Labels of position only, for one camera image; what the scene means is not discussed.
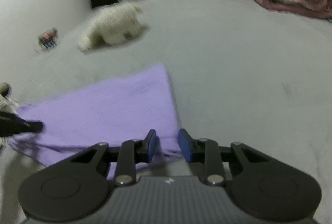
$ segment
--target ribbed gray surface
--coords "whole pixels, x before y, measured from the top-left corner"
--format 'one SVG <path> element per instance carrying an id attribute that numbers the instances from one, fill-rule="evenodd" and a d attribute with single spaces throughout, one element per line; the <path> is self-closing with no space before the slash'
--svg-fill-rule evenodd
<path id="1" fill-rule="evenodd" d="M 116 189 L 95 214 L 71 224 L 276 224 L 242 212 L 223 188 L 206 186 L 196 176 L 171 179 L 141 177 L 134 186 Z M 292 224 L 314 222 L 306 219 Z"/>

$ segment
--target metal pivot screw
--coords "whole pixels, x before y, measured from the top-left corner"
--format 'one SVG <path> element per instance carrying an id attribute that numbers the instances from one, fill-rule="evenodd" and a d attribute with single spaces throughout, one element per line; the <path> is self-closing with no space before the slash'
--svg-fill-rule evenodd
<path id="1" fill-rule="evenodd" d="M 206 138 L 199 138 L 199 139 L 197 140 L 197 144 L 198 144 L 199 146 L 205 147 L 205 143 L 206 143 L 207 141 L 208 141 L 208 140 L 207 140 Z"/>
<path id="2" fill-rule="evenodd" d="M 132 177 L 130 175 L 127 175 L 127 174 L 122 174 L 122 175 L 119 175 L 115 181 L 121 185 L 123 184 L 129 184 L 131 181 L 132 181 Z"/>
<path id="3" fill-rule="evenodd" d="M 224 177 L 218 174 L 212 174 L 207 177 L 207 181 L 210 184 L 221 184 L 224 181 Z"/>
<path id="4" fill-rule="evenodd" d="M 138 148 L 138 147 L 142 146 L 143 141 L 141 139 L 134 138 L 134 139 L 132 139 L 132 141 L 135 144 L 135 148 Z"/>

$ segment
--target lavender towel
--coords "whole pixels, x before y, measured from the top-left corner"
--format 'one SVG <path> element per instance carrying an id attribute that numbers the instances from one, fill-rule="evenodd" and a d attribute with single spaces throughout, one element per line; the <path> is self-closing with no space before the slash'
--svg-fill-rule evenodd
<path id="1" fill-rule="evenodd" d="M 167 72 L 158 64 L 125 78 L 108 79 L 86 88 L 33 105 L 18 114 L 25 120 L 41 120 L 41 134 L 13 137 L 9 145 L 49 166 L 98 142 L 119 146 L 144 138 L 155 129 L 160 154 L 152 164 L 180 156 L 176 141 L 178 123 Z M 137 164 L 137 168 L 147 164 Z M 111 165 L 112 178 L 115 165 Z"/>

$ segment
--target blue gripper pad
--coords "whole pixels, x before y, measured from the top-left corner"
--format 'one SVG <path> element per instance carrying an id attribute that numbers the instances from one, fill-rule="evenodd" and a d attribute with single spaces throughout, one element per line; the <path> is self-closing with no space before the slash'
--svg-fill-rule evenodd
<path id="1" fill-rule="evenodd" d="M 148 160 L 147 163 L 150 163 L 153 158 L 154 151 L 157 147 L 158 144 L 158 136 L 157 132 L 155 130 L 151 130 L 148 134 L 148 147 L 147 147 L 147 155 L 148 155 Z"/>
<path id="2" fill-rule="evenodd" d="M 187 132 L 183 129 L 180 129 L 178 133 L 178 144 L 182 155 L 187 162 L 191 162 L 193 159 L 193 155 L 190 149 L 190 140 L 192 140 L 192 138 L 187 134 Z"/>

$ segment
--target gray bedsheet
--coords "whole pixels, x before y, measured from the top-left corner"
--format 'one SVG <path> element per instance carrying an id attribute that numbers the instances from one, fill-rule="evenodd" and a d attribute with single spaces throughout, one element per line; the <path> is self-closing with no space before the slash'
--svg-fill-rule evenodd
<path id="1" fill-rule="evenodd" d="M 162 62 L 182 127 L 224 146 L 242 141 L 311 174 L 323 190 L 315 218 L 332 223 L 331 25 L 269 12 L 251 0 L 139 4 L 139 19 L 148 28 L 124 46 L 84 55 L 77 49 L 75 30 L 43 54 L 15 52 L 19 44 L 2 48 L 11 52 L 0 53 L 0 60 L 11 55 L 14 62 L 4 76 L 14 97 L 38 101 Z M 21 45 L 24 51 L 33 49 Z M 15 223 L 17 214 L 16 221 L 24 218 L 17 187 L 39 168 L 10 148 L 2 152 L 1 224 Z M 180 160 L 153 172 L 181 175 L 191 168 Z"/>

